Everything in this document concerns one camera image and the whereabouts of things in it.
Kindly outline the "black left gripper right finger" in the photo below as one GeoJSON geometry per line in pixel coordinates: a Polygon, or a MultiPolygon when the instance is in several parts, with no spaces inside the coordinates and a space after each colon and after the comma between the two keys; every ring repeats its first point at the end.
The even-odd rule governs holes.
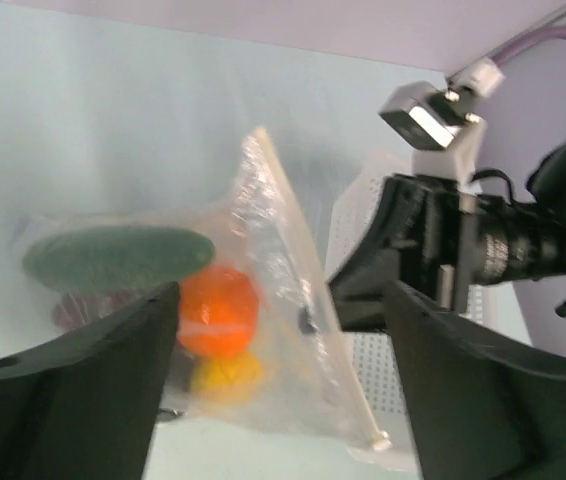
{"type": "Polygon", "coordinates": [[[425,479],[566,479],[566,358],[383,289],[425,479]]]}

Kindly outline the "clear zip top bag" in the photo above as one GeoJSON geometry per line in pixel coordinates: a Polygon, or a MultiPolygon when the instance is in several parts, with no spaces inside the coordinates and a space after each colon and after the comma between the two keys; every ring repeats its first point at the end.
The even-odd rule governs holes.
{"type": "Polygon", "coordinates": [[[21,265],[25,251],[49,235],[100,225],[196,231],[215,246],[215,256],[204,269],[222,264],[242,271],[259,295],[256,332],[244,351],[262,362],[264,377],[249,400],[224,403],[190,391],[197,361],[218,357],[196,355],[177,340],[180,284],[204,269],[150,289],[91,293],[129,291],[138,300],[162,287],[178,286],[176,337],[163,410],[213,417],[262,432],[337,438],[359,452],[390,449],[391,440],[378,426],[351,364],[312,235],[266,130],[255,129],[243,139],[230,193],[209,207],[188,213],[163,210],[27,219],[15,240],[16,261],[37,298],[48,304],[50,320],[62,295],[87,292],[57,292],[33,280],[21,265]]]}

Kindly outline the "yellow fake fruit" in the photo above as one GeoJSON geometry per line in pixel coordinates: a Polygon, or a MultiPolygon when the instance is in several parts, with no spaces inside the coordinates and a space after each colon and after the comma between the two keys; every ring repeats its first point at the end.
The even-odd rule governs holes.
{"type": "Polygon", "coordinates": [[[262,362],[251,351],[227,358],[200,358],[190,391],[208,401],[243,402],[259,390],[263,377],[262,362]]]}

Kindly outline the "orange fake fruit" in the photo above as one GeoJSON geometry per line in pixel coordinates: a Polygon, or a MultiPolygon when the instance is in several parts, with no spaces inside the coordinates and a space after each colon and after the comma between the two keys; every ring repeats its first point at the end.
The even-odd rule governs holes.
{"type": "Polygon", "coordinates": [[[251,344],[259,308],[259,295],[247,274],[212,265],[180,284],[177,340],[199,356],[235,356],[251,344]]]}

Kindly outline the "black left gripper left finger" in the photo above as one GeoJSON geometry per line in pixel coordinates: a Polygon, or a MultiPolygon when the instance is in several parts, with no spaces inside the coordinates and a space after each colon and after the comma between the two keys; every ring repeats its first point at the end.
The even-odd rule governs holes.
{"type": "Polygon", "coordinates": [[[174,348],[172,284],[0,359],[0,479],[139,479],[174,348]]]}

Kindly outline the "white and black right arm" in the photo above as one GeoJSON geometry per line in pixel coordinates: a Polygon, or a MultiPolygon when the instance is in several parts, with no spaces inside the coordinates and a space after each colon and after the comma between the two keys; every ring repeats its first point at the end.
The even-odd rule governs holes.
{"type": "MultiPolygon", "coordinates": [[[[566,141],[526,187],[531,200],[521,202],[465,193],[438,175],[383,177],[367,231],[329,283],[341,328],[382,330],[390,281],[463,314],[474,286],[566,275],[566,141]]],[[[556,311],[566,318],[566,299],[556,311]]]]}

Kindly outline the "dark purple fake grapes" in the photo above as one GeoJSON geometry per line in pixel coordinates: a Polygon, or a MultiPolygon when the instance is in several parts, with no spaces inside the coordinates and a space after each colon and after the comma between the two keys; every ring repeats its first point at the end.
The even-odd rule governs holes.
{"type": "Polygon", "coordinates": [[[138,296],[129,291],[111,294],[64,294],[51,311],[52,322],[64,332],[109,316],[138,296]]]}

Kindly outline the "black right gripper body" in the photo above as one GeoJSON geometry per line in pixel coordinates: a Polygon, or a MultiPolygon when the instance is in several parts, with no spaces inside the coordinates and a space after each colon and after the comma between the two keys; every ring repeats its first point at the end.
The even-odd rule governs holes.
{"type": "Polygon", "coordinates": [[[566,232],[534,203],[466,193],[454,181],[400,175],[410,213],[399,235],[399,278],[464,314],[476,286],[566,275],[566,232]]]}

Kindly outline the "green fake vegetable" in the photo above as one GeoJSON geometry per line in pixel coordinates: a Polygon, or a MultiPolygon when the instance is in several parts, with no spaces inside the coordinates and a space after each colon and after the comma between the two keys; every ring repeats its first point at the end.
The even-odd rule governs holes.
{"type": "Polygon", "coordinates": [[[30,278],[57,292],[109,293],[180,281],[214,256],[212,240],[186,228],[100,225],[35,241],[21,265],[30,278]]]}

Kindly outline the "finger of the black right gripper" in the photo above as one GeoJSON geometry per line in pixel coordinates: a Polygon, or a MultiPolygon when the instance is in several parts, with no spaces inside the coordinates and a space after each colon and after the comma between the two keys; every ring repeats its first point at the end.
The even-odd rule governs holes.
{"type": "Polygon", "coordinates": [[[431,310],[404,284],[422,270],[427,196],[433,181],[423,175],[384,180],[370,225],[329,280],[344,332],[390,332],[431,310]]]}

